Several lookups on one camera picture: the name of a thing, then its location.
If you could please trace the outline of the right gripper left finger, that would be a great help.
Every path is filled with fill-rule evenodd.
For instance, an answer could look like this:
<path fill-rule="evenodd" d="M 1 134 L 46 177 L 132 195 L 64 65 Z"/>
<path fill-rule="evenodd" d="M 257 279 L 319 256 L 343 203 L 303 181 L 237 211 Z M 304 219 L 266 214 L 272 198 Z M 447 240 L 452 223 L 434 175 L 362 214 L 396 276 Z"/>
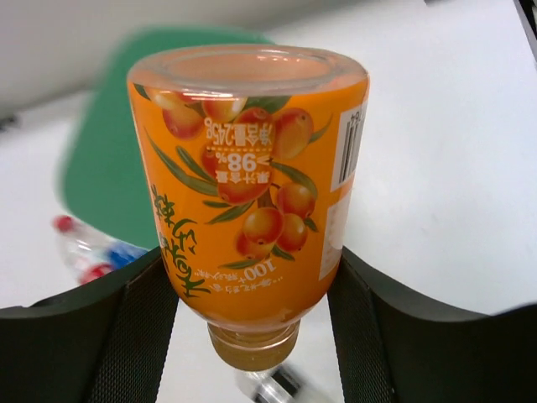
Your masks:
<path fill-rule="evenodd" d="M 159 249 L 32 306 L 1 310 L 3 402 L 154 402 L 178 296 Z"/>

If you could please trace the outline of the blue label plastic bottle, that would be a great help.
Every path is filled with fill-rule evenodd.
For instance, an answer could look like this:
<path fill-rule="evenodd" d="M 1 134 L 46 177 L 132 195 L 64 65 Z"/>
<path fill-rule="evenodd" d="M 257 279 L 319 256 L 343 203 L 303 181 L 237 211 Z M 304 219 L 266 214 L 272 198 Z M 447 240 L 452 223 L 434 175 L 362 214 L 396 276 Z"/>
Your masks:
<path fill-rule="evenodd" d="M 112 269 L 119 270 L 144 256 L 147 252 L 147 249 L 129 243 L 116 242 L 106 248 L 105 256 Z"/>

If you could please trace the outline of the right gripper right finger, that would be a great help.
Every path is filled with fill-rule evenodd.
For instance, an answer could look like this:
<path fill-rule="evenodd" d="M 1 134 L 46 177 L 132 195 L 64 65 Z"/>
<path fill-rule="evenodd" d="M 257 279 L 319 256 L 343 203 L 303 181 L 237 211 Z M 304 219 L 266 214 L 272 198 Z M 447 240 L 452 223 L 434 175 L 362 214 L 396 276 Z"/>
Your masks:
<path fill-rule="evenodd" d="M 328 292 L 347 402 L 533 402 L 536 307 L 435 300 L 345 250 Z"/>

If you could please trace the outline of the black label clear bottle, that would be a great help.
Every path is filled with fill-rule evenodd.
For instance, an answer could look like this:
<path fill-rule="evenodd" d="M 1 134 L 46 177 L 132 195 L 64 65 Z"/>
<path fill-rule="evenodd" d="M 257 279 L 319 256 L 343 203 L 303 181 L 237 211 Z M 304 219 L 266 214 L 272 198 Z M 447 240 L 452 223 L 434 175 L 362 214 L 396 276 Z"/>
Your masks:
<path fill-rule="evenodd" d="M 251 402 L 323 402 L 321 393 L 287 364 L 280 364 L 264 371 L 237 370 L 235 380 L 238 389 Z"/>

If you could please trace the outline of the green plastic bin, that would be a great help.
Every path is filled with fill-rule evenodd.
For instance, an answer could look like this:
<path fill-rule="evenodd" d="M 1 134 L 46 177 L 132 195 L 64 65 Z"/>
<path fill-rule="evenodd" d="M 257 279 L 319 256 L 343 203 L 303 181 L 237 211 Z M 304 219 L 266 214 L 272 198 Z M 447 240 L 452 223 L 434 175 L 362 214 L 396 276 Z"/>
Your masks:
<path fill-rule="evenodd" d="M 112 54 L 59 174 L 66 209 L 91 227 L 144 248 L 158 246 L 149 189 L 128 100 L 127 74 L 147 55 L 209 44 L 267 44 L 243 29 L 165 26 L 143 29 Z"/>

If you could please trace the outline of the orange juice bottle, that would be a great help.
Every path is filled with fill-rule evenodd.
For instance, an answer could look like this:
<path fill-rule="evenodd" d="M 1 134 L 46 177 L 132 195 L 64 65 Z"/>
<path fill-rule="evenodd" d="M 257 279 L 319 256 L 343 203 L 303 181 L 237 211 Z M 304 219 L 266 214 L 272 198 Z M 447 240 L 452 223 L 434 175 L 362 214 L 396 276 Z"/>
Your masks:
<path fill-rule="evenodd" d="M 236 369 L 283 362 L 336 276 L 369 82 L 345 55 L 265 44 L 163 51 L 128 73 L 169 281 Z"/>

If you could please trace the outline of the red label plastic bottle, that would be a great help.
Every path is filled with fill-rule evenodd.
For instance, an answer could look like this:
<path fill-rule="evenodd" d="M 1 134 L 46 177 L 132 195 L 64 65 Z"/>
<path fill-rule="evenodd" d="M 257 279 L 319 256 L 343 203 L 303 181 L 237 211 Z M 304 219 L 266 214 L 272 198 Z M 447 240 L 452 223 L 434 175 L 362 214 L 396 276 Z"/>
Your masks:
<path fill-rule="evenodd" d="M 107 257 L 111 242 L 108 236 L 67 215 L 55 217 L 53 227 L 60 255 L 79 285 L 113 272 Z"/>

